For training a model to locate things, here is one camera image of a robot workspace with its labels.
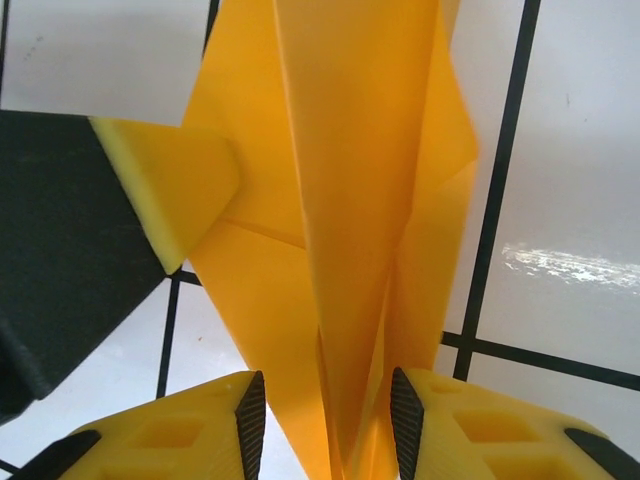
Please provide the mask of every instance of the white tile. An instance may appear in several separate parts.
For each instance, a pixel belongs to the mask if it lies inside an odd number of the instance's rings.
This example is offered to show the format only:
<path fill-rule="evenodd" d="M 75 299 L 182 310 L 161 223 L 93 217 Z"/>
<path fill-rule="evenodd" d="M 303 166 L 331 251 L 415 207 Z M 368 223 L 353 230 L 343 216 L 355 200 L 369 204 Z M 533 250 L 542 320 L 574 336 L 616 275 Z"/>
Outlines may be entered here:
<path fill-rule="evenodd" d="M 640 392 L 479 354 L 469 381 L 581 418 L 640 459 Z"/>
<path fill-rule="evenodd" d="M 636 374 L 637 18 L 637 2 L 542 2 L 478 332 Z"/>
<path fill-rule="evenodd" d="M 460 333 L 511 75 L 524 0 L 462 0 L 453 62 L 480 147 L 476 182 L 460 248 L 445 330 Z"/>
<path fill-rule="evenodd" d="M 440 347 L 438 348 L 438 353 L 436 355 L 436 362 L 433 366 L 433 371 L 440 375 L 452 377 L 453 367 L 455 367 L 456 365 L 457 355 L 457 348 L 453 348 L 448 345 L 440 345 Z"/>
<path fill-rule="evenodd" d="M 209 0 L 12 0 L 2 108 L 179 124 Z"/>
<path fill-rule="evenodd" d="M 205 290 L 182 283 L 167 394 L 241 370 L 247 370 L 247 366 Z M 260 478 L 307 478 L 270 408 Z"/>
<path fill-rule="evenodd" d="M 153 400 L 168 296 L 165 280 L 56 390 L 0 427 L 0 459 L 22 466 L 76 428 Z"/>

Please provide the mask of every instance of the yellow foam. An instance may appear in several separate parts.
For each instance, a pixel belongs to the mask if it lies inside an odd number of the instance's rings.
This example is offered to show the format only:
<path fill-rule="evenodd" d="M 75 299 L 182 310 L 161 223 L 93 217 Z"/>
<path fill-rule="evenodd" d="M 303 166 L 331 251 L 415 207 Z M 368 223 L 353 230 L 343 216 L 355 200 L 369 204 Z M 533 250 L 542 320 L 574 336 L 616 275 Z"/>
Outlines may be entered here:
<path fill-rule="evenodd" d="M 230 144 L 208 129 L 91 123 L 156 255 L 174 272 L 238 188 Z"/>

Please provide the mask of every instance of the black plastic piece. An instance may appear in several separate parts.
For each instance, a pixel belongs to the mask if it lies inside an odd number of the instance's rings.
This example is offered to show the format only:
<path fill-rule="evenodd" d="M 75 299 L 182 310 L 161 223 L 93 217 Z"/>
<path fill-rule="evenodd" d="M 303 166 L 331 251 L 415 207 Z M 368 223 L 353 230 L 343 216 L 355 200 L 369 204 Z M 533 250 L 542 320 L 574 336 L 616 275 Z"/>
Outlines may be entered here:
<path fill-rule="evenodd" d="M 0 111 L 0 421 L 165 278 L 85 117 Z M 4 382 L 22 385 L 11 390 Z"/>
<path fill-rule="evenodd" d="M 0 425 L 20 415 L 32 401 L 33 394 L 0 349 Z"/>
<path fill-rule="evenodd" d="M 9 480 L 57 480 L 100 440 L 96 430 L 85 430 L 52 443 Z"/>
<path fill-rule="evenodd" d="M 416 476 L 423 422 L 424 406 L 405 373 L 396 368 L 391 382 L 391 424 L 402 480 Z"/>
<path fill-rule="evenodd" d="M 564 433 L 616 480 L 640 479 L 640 463 L 608 438 L 579 428 L 567 428 Z"/>
<path fill-rule="evenodd" d="M 258 371 L 236 408 L 236 425 L 245 480 L 257 480 L 260 473 L 266 409 L 264 377 L 262 372 Z"/>

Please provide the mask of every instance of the black grid line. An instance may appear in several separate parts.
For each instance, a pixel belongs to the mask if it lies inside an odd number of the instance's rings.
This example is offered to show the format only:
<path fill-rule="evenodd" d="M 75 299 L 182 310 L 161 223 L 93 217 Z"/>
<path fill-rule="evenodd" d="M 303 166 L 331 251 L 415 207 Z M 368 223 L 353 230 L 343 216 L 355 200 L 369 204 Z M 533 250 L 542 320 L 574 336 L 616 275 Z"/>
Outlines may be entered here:
<path fill-rule="evenodd" d="M 444 332 L 442 334 L 442 344 L 448 347 L 460 349 L 465 343 L 464 337 L 457 333 Z M 534 352 L 502 343 L 490 342 L 488 340 L 481 340 L 479 338 L 472 340 L 471 351 L 472 353 L 480 353 L 489 357 L 509 360 L 515 363 L 640 392 L 640 375 L 634 375 L 628 372 L 599 367 L 589 363 Z"/>
<path fill-rule="evenodd" d="M 9 31 L 9 4 L 11 0 L 2 3 L 2 27 L 0 29 L 0 102 L 2 101 L 2 85 L 4 83 L 4 59 L 7 53 L 7 34 Z"/>
<path fill-rule="evenodd" d="M 495 163 L 489 185 L 487 206 L 485 208 L 484 219 L 482 221 L 478 252 L 473 268 L 469 298 L 467 300 L 467 308 L 464 315 L 461 345 L 458 350 L 453 373 L 454 378 L 459 380 L 467 380 L 467 377 L 469 376 L 469 368 L 471 367 L 471 356 L 473 354 L 472 343 L 478 332 L 480 311 L 482 309 L 482 301 L 484 299 L 487 278 L 489 276 L 491 255 L 493 253 L 496 232 L 498 230 L 500 208 L 502 206 L 502 198 L 504 196 L 504 189 L 507 183 L 511 151 L 513 149 L 513 142 L 516 135 L 518 115 L 520 114 L 520 104 L 522 102 L 522 94 L 527 77 L 529 57 L 531 56 L 531 47 L 533 45 L 533 37 L 535 34 L 539 10 L 540 0 L 525 1 L 522 11 L 522 19 L 520 21 L 518 40 L 516 42 L 516 49 L 513 56 L 513 66 L 511 68 L 511 78 L 509 79 L 504 113 L 502 115 L 502 125 L 500 126 Z"/>
<path fill-rule="evenodd" d="M 207 30 L 204 36 L 204 47 L 202 54 L 204 55 L 204 51 L 207 49 L 207 44 L 209 43 L 209 37 L 211 36 L 211 31 L 213 30 L 213 24 L 218 16 L 218 8 L 220 7 L 220 0 L 211 0 L 209 4 L 209 14 L 207 16 Z"/>
<path fill-rule="evenodd" d="M 158 372 L 158 389 L 156 399 L 167 394 L 167 380 L 169 378 L 169 363 L 171 361 L 171 347 L 173 345 L 173 332 L 176 328 L 176 313 L 178 311 L 178 296 L 180 294 L 180 279 L 171 277 L 171 289 L 169 290 L 169 304 L 167 306 L 167 319 L 164 327 L 162 341 L 162 354 L 160 355 L 160 371 Z"/>
<path fill-rule="evenodd" d="M 187 272 L 185 270 L 178 270 L 176 273 L 169 275 L 169 278 L 177 278 L 183 283 L 198 285 L 199 287 L 202 286 L 202 282 L 200 282 L 200 279 L 195 273 Z"/>
<path fill-rule="evenodd" d="M 0 460 L 0 470 L 4 470 L 5 472 L 9 472 L 9 473 L 16 473 L 20 469 L 18 467 L 11 465 L 8 462 L 5 462 L 4 460 Z"/>

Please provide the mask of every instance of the hexagonal cutout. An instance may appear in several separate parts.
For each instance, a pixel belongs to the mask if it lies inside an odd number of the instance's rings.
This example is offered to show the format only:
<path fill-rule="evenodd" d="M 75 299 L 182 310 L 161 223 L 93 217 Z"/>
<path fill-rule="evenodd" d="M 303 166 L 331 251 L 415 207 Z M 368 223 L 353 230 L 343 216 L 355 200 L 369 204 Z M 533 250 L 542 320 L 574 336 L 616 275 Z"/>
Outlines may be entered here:
<path fill-rule="evenodd" d="M 496 410 L 463 410 L 453 414 L 474 443 L 535 442 L 539 437 L 516 415 Z"/>
<path fill-rule="evenodd" d="M 562 458 L 526 454 L 505 454 L 485 458 L 496 480 L 580 480 Z"/>
<path fill-rule="evenodd" d="M 165 417 L 150 421 L 132 442 L 135 448 L 189 448 L 204 428 L 194 417 Z"/>

